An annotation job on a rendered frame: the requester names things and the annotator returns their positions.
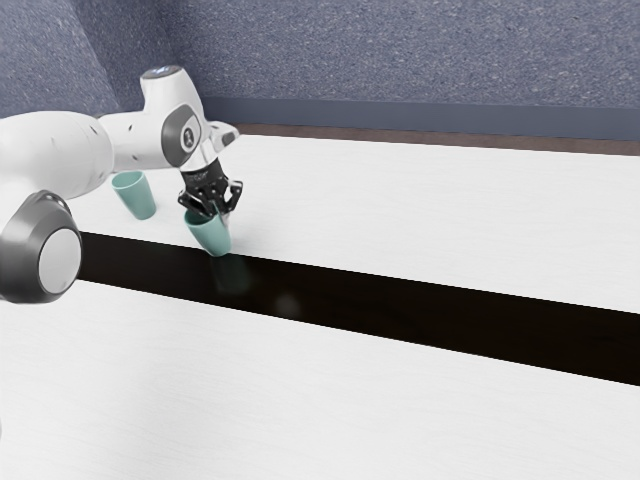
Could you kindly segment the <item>teal cup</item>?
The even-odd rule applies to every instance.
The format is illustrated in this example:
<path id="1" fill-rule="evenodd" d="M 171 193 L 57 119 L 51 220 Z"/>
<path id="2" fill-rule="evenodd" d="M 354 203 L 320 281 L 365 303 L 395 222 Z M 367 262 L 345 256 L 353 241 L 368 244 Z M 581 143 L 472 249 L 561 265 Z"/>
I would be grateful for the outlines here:
<path id="1" fill-rule="evenodd" d="M 111 185 L 128 211 L 138 220 L 156 213 L 156 204 L 148 180 L 142 171 L 126 171 L 114 175 Z"/>
<path id="2" fill-rule="evenodd" d="M 219 215 L 208 218 L 186 211 L 184 222 L 195 240 L 210 256 L 221 257 L 231 251 L 231 237 Z"/>

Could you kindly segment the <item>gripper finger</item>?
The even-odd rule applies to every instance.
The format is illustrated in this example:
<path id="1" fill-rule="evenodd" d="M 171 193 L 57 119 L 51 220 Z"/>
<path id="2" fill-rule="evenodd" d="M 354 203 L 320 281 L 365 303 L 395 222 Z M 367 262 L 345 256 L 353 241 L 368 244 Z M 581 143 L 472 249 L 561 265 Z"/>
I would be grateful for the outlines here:
<path id="1" fill-rule="evenodd" d="M 216 206 L 202 191 L 184 190 L 178 196 L 178 203 L 193 214 L 201 217 L 215 217 Z"/>
<path id="2" fill-rule="evenodd" d="M 243 191 L 243 182 L 230 180 L 220 195 L 220 206 L 218 211 L 221 215 L 228 215 L 233 212 L 239 202 Z"/>

